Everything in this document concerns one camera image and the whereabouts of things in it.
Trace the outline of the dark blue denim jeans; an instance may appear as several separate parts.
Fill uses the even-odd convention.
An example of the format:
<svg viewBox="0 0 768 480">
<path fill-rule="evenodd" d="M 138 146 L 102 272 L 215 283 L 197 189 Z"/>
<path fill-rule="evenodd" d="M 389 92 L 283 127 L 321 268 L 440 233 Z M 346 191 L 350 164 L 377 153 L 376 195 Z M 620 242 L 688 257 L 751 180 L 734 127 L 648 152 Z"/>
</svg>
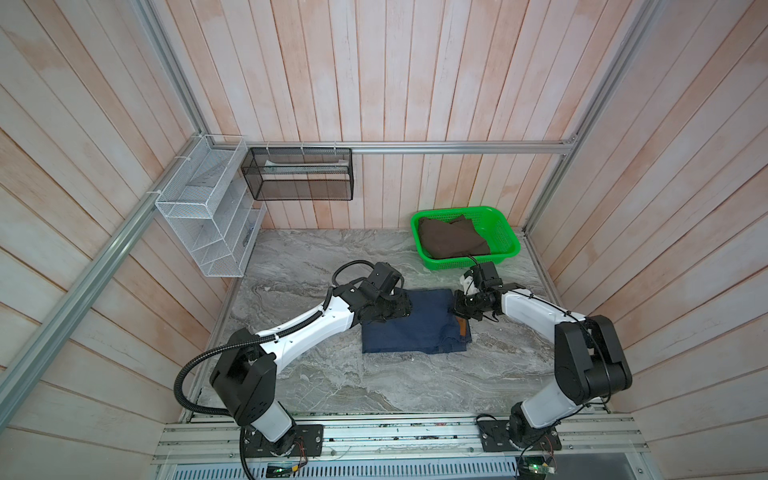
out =
<svg viewBox="0 0 768 480">
<path fill-rule="evenodd" d="M 453 311 L 450 289 L 409 290 L 409 316 L 362 325 L 362 353 L 447 354 L 465 352 L 470 326 Z"/>
</svg>

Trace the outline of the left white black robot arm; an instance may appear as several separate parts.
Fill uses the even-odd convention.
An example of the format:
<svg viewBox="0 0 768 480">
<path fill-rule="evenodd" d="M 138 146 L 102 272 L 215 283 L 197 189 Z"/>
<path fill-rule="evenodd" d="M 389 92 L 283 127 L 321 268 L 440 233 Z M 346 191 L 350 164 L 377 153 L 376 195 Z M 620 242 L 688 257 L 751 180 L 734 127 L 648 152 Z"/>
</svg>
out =
<svg viewBox="0 0 768 480">
<path fill-rule="evenodd" d="M 232 334 L 210 385 L 238 426 L 282 446 L 295 437 L 295 420 L 276 399 L 277 377 L 285 367 L 357 325 L 404 318 L 411 311 L 412 301 L 402 288 L 380 289 L 367 280 L 331 287 L 321 304 L 282 325 Z"/>
</svg>

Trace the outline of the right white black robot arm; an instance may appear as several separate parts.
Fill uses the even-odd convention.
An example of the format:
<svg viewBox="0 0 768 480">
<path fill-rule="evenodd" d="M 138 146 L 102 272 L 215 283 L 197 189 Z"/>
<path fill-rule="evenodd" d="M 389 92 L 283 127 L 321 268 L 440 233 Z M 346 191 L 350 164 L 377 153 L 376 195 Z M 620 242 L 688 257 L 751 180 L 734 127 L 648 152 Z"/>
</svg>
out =
<svg viewBox="0 0 768 480">
<path fill-rule="evenodd" d="M 610 399 L 629 389 L 633 378 L 612 321 L 559 307 L 514 284 L 454 292 L 454 311 L 465 319 L 504 315 L 550 341 L 554 379 L 510 410 L 509 441 L 520 450 L 550 434 L 589 401 Z"/>
</svg>

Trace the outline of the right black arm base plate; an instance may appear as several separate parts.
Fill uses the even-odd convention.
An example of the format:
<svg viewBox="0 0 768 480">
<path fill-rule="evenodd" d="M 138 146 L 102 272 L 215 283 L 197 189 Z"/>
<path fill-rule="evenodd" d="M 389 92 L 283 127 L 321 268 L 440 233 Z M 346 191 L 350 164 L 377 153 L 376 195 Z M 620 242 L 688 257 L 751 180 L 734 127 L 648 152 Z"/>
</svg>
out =
<svg viewBox="0 0 768 480">
<path fill-rule="evenodd" d="M 485 453 L 534 451 L 557 452 L 562 442 L 554 428 L 546 432 L 535 430 L 520 438 L 509 419 L 497 419 L 491 414 L 479 414 L 474 419 Z"/>
</svg>

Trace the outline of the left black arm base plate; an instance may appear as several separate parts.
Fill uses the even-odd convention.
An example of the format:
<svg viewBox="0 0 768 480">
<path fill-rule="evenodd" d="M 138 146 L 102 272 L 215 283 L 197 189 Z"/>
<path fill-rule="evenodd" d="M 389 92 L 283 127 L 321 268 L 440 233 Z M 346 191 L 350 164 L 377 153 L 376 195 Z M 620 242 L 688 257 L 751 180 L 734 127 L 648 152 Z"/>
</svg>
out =
<svg viewBox="0 0 768 480">
<path fill-rule="evenodd" d="M 323 449 L 324 426 L 321 424 L 294 425 L 276 442 L 270 442 L 254 427 L 241 430 L 239 451 L 244 458 L 286 459 L 300 456 L 320 456 Z"/>
</svg>

